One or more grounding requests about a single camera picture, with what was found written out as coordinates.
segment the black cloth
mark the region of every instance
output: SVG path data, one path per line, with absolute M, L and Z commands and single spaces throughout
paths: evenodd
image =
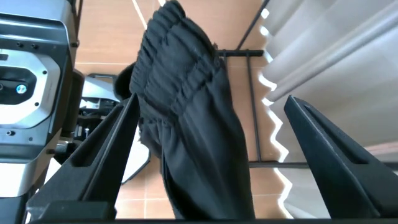
M 176 218 L 253 219 L 246 143 L 224 63 L 177 1 L 149 21 L 137 61 L 116 82 L 119 96 L 128 96 L 118 86 L 126 77 L 139 97 L 141 142 L 161 159 Z

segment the orange tile floor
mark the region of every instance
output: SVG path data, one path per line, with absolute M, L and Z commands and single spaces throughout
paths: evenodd
M 207 33 L 219 49 L 235 49 L 261 5 L 261 0 L 180 0 L 186 14 Z M 80 46 L 76 68 L 84 74 L 118 74 L 135 61 L 141 44 L 144 22 L 159 8 L 158 0 L 85 0 L 80 26 Z M 260 34 L 261 20 L 242 49 L 262 49 L 266 40 Z M 252 58 L 253 85 L 263 160 L 278 159 L 271 144 L 274 123 L 261 103 L 269 91 L 257 78 L 266 65 L 264 58 Z M 233 103 L 246 136 L 249 159 L 256 160 L 256 146 L 245 58 L 228 59 L 228 75 Z M 258 218 L 284 218 L 277 199 L 284 188 L 273 169 L 251 169 L 254 207 Z M 159 174 L 159 160 L 152 158 L 147 167 L 121 187 L 116 202 L 118 218 L 173 218 Z

